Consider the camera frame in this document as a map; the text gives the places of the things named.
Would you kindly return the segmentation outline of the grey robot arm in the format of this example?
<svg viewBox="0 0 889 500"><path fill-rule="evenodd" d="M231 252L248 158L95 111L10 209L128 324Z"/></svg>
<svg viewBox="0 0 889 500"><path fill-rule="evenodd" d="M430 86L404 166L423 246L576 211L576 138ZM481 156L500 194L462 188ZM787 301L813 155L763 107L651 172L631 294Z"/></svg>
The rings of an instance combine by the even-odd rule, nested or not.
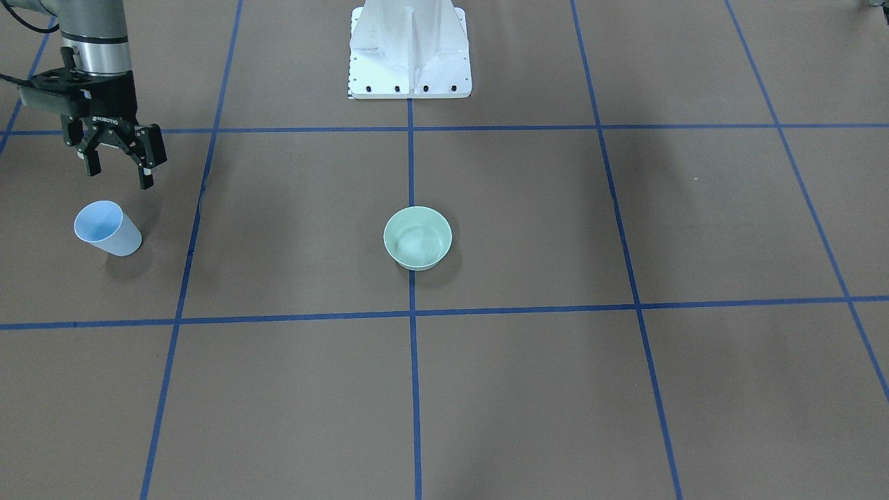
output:
<svg viewBox="0 0 889 500"><path fill-rule="evenodd" d="M100 146L134 162L143 190L167 161L158 124L141 124L121 1L3 1L16 22L41 34L58 33L63 65L26 78L3 75L23 105L55 114L67 146L89 176L101 173Z"/></svg>

